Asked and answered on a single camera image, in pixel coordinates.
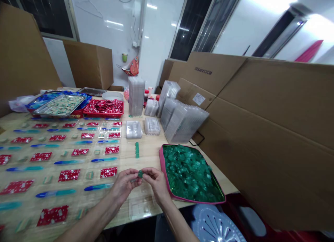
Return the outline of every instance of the stack of plastic trays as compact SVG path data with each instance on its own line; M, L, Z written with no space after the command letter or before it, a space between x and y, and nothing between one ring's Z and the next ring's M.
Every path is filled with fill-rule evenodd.
M178 104L165 131L168 143L188 143L208 116L208 112L197 106Z
M141 116L144 105L145 81L141 77L129 77L129 113Z
M143 135L139 121L126 122L126 139L141 139Z
M180 103L181 102L178 101L177 99L171 99L171 98L166 99L161 115L161 125L164 131L166 131L169 120L175 110L175 107Z
M159 107L158 101L156 101L155 99L147 100L146 108L145 108L145 115L154 117L155 114L157 113L158 107Z
M164 104L167 98L172 98L175 99L178 92L180 91L180 86L174 82L174 81L169 81L165 80L164 86L162 87L161 93L160 93L160 98L159 98L159 108L157 112L157 117L160 118L162 114L162 110L164 108Z
M159 135L160 126L157 118L146 118L145 119L145 133L146 135Z

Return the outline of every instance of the pink tray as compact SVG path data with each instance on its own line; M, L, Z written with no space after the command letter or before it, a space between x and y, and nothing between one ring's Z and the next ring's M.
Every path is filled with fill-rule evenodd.
M169 182L168 182L168 177L167 177L167 171L166 171L166 162L165 162L165 157L164 157L164 152L163 152L163 146L164 145L170 145L170 144L163 144L159 150L159 157L160 157L160 165L161 165L161 171L164 173L165 178L166 178L166 184L167 184L167 189L169 194L171 195L171 197L175 200L181 200L181 201L185 201L185 202L192 202L192 203L198 203L198 204L222 204L226 202L226 195L222 189L222 187L219 185L220 189L222 190L222 193L225 196L225 200L222 202L215 202L215 203L209 203L209 202L200 202L200 201L194 201L194 200L188 200L188 199L184 199L182 197L176 196L172 193L172 191L170 190L170 186L169 186Z

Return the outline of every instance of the cardboard box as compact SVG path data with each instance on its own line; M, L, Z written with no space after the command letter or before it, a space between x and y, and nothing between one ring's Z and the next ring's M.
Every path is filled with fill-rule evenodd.
M0 46L0 116L9 100L62 86L32 14L0 3Z
M63 43L76 86L107 90L114 82L112 50L70 40Z
M165 60L161 73L159 86L164 86L165 80L178 82L181 76L186 72L187 63L185 61Z
M216 97L184 78L180 78L178 85L181 89L177 99L188 105L198 106L205 110Z
M248 58L206 109L201 149L273 228L334 229L333 73Z
M108 91L124 91L124 87L123 86L110 86L108 88Z
M244 56L192 52L181 75L182 78L213 95L224 86L247 60Z

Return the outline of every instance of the red candy wrapper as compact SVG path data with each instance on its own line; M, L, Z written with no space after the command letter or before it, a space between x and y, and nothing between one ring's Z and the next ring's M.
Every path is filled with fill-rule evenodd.
M43 209L37 222L37 226L62 222L66 219L68 211L68 205L63 205L52 209Z
M7 164L10 158L11 155L0 155L0 166Z
M66 135L52 135L49 141L64 141Z
M120 132L112 132L112 133L109 133L108 138L118 138L120 136L121 136Z
M42 161L49 160L52 153L35 153L30 161Z
M32 137L21 138L17 137L11 141L11 143L29 143L32 141Z
M90 122L87 126L98 126L98 122Z
M26 192L34 183L34 180L10 182L9 185L0 192L0 195Z
M33 126L33 128L47 128L49 124L36 124Z
M73 128L75 127L77 124L76 123L66 123L63 125L63 128Z
M123 111L123 101L118 99L113 101L93 99L84 111L90 113L121 113Z
M110 153L118 153L119 152L119 146L113 146L113 147L106 147L105 148L105 153L110 154Z
M79 173L80 173L80 169L61 171L60 175L59 175L58 182L69 181L69 180L78 180Z
M74 149L71 156L86 155L89 149Z
M117 167L101 169L100 178L112 177L117 173Z
M95 134L81 134L81 138L94 138Z

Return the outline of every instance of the hand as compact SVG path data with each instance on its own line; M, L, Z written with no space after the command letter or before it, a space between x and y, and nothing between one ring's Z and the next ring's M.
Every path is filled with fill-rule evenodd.
M127 169L118 174L114 185L111 188L111 195L121 206L128 198L130 192L142 184L142 179L138 178L138 170Z
M153 189L154 196L158 205L162 206L168 202L171 202L172 199L169 195L166 185L165 175L162 171L155 169L154 167L146 167L142 169L143 179L147 181Z

